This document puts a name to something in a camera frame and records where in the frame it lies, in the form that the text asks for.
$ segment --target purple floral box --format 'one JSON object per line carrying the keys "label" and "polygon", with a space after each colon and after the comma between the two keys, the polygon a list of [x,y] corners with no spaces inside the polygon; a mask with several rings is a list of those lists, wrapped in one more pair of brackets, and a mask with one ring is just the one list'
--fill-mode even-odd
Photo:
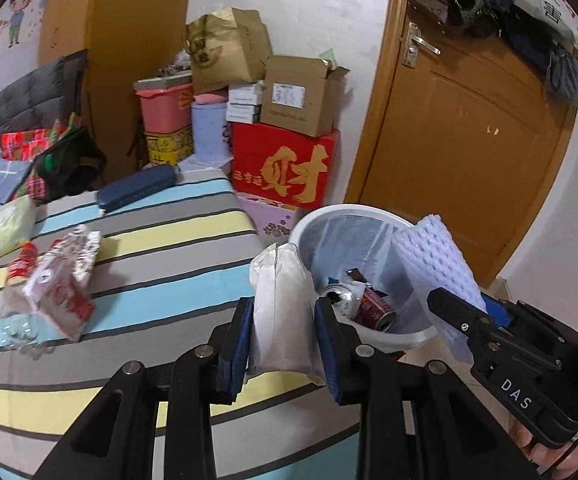
{"label": "purple floral box", "polygon": [[236,192],[236,196],[266,246],[286,243],[294,225],[306,213],[296,206],[249,193]]}

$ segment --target cartoon boy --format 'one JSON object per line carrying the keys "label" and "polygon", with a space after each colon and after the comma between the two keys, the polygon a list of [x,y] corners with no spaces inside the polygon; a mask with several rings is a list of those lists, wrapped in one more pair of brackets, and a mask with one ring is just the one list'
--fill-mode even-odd
{"label": "cartoon boy", "polygon": [[20,26],[24,19],[24,10],[30,3],[31,0],[9,0],[9,9],[13,11],[13,16],[9,23],[9,48],[13,46],[14,41],[16,44],[20,43],[18,41],[20,37]]}

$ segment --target screw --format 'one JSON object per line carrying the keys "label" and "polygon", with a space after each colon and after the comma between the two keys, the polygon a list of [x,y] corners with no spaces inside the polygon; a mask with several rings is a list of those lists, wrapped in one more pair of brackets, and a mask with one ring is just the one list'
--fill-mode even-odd
{"label": "screw", "polygon": [[447,365],[442,361],[429,361],[427,367],[432,374],[442,375],[447,371]]}
{"label": "screw", "polygon": [[213,355],[213,346],[200,345],[195,348],[195,355],[198,357],[211,357]]}
{"label": "screw", "polygon": [[122,371],[127,375],[133,375],[142,368],[142,363],[138,361],[129,361],[122,366]]}
{"label": "screw", "polygon": [[358,345],[355,347],[355,353],[360,357],[371,357],[375,350],[371,345]]}

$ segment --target white bag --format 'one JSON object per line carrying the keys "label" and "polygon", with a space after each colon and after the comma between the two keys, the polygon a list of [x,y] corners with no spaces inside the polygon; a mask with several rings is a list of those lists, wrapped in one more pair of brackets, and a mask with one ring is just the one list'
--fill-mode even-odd
{"label": "white bag", "polygon": [[270,245],[251,262],[256,290],[247,375],[286,370],[324,381],[313,322],[318,295],[295,244]]}
{"label": "white bag", "polygon": [[514,4],[554,28],[560,36],[578,48],[578,26],[564,0],[515,0]]}

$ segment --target yellow box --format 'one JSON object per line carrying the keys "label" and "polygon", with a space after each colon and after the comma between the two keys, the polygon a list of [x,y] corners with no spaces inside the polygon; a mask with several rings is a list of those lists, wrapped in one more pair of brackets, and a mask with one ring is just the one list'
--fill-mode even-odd
{"label": "yellow box", "polygon": [[186,126],[170,134],[144,132],[149,150],[149,160],[153,164],[172,166],[194,152],[194,138],[191,126]]}

